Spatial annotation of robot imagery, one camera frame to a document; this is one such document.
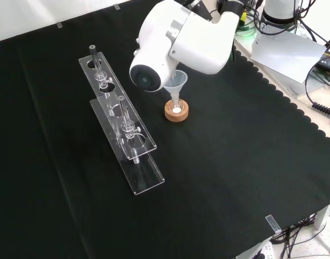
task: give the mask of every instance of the test tube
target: test tube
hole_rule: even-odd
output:
[[[129,112],[127,111],[125,97],[119,96],[118,101],[119,101],[120,109],[122,110],[125,128],[129,130],[128,128],[132,125],[132,121],[130,120]]]
[[[100,64],[100,60],[98,58],[98,52],[96,51],[95,45],[90,45],[89,49],[90,49],[90,54],[93,58],[93,62],[94,62],[96,72],[101,73],[101,64]]]

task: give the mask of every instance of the gray table leg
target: gray table leg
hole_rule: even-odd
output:
[[[257,244],[253,248],[245,251],[244,253],[238,255],[236,259],[252,259],[258,252],[261,250],[265,244],[271,239],[272,237],[267,238],[265,241]]]
[[[321,230],[325,226],[327,220],[329,219],[329,215],[330,205],[317,212],[316,219],[314,222],[314,226],[317,230]]]

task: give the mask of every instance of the white wall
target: white wall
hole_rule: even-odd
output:
[[[0,0],[0,40],[128,0]]]

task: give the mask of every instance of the white paper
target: white paper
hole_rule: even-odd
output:
[[[275,37],[262,35],[251,58],[302,84],[325,50],[310,39],[285,31]]]

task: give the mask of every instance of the power strip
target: power strip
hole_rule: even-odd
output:
[[[269,241],[261,250],[261,254],[264,254],[265,259],[275,259],[272,243]]]

